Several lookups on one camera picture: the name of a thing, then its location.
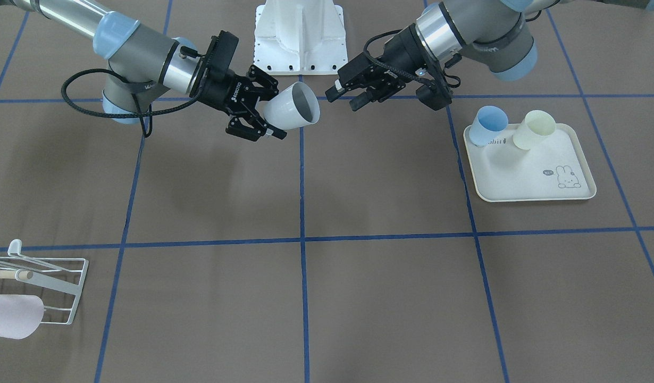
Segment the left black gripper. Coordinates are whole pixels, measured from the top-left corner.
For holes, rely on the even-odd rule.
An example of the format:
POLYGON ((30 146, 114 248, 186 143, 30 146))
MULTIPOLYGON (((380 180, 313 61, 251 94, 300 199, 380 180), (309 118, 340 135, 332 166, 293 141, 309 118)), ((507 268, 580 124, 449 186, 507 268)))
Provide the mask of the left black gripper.
POLYGON ((332 103, 351 90, 362 89, 350 101, 356 112, 369 103, 385 102, 412 81, 420 83, 415 97, 430 109, 439 111, 451 104, 451 86, 422 44, 415 24, 371 37, 361 53, 338 69, 325 99, 332 103))

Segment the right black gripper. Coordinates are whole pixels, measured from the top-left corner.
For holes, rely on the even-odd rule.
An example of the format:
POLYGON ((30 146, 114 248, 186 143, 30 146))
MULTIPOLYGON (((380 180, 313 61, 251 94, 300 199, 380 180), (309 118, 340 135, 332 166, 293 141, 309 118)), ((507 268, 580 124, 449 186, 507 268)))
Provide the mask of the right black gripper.
POLYGON ((261 118, 257 102, 270 101, 279 94, 278 80, 256 65, 245 75, 237 75, 230 63, 239 39, 221 31, 211 37, 206 54, 201 58, 194 78, 191 96, 197 101, 232 116, 225 132, 249 141, 262 136, 283 140, 287 133, 261 118))

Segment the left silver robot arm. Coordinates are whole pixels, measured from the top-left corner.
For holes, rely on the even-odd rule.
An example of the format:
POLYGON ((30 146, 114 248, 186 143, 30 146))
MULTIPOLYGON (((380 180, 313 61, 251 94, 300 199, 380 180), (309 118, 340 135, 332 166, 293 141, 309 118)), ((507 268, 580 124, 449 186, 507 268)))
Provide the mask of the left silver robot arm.
POLYGON ((447 70, 462 58, 486 65, 502 81, 523 78, 538 61, 538 48, 529 32, 528 15, 556 1, 443 1, 431 3, 405 29, 371 37, 387 37, 383 53, 363 51, 338 70, 334 85, 325 92, 329 102, 361 89, 349 104, 352 111, 371 102, 384 102, 418 82, 417 99, 434 111, 452 102, 461 83, 448 82, 447 70))

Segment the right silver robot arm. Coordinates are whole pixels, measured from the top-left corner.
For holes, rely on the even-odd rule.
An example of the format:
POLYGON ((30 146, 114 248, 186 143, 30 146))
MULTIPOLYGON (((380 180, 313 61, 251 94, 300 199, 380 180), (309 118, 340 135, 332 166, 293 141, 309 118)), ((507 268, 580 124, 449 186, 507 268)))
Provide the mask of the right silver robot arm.
POLYGON ((279 94, 278 81, 255 65, 244 76, 231 70, 239 43, 231 32, 211 37, 206 52, 200 53, 186 39, 168 37, 94 1, 0 1, 2 5, 40 14, 91 39, 94 53, 107 62, 107 68, 99 69, 107 76, 104 110, 90 111, 70 99, 69 86, 95 73, 90 69, 75 73, 61 87, 63 100, 79 112, 140 123, 147 137, 154 116, 200 102, 230 117, 228 134, 251 141, 265 135, 286 138, 256 108, 257 102, 279 94))

